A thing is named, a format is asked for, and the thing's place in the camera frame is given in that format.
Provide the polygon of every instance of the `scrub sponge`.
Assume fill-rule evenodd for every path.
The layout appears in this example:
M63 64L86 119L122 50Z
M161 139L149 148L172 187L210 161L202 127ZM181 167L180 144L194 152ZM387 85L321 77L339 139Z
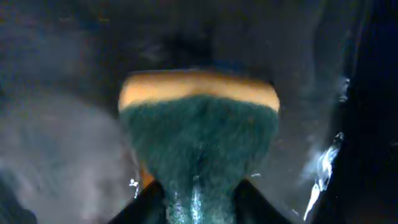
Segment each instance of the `scrub sponge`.
M202 71L132 76L119 110L169 222L234 223L234 188L264 158L279 99L264 83Z

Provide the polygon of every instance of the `scouring pad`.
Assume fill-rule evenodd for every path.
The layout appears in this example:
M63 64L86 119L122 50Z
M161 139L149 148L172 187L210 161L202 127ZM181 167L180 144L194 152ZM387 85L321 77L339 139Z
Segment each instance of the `scouring pad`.
M126 81L119 110L165 189L171 224L235 222L233 190L277 131L273 87L199 70L141 73Z

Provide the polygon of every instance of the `sponge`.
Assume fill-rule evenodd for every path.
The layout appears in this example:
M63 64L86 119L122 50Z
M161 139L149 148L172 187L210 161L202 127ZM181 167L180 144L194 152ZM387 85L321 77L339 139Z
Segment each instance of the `sponge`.
M266 155L278 110L270 85L200 70L133 75L119 99L170 223L235 222L233 190Z

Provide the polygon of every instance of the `yellow sponge layer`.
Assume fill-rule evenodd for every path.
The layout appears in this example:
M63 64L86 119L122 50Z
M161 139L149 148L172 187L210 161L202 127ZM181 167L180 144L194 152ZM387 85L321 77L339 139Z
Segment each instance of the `yellow sponge layer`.
M137 73L126 80L122 88L119 110L130 105L177 100L194 95L213 95L279 110L279 99L272 86L201 70Z

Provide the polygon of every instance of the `green fabric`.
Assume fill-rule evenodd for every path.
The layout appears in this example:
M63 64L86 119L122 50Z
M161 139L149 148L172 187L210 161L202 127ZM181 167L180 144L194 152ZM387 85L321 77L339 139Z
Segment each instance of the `green fabric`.
M174 223L234 223L232 193L277 131L269 107L200 95L130 106L121 121L163 185Z

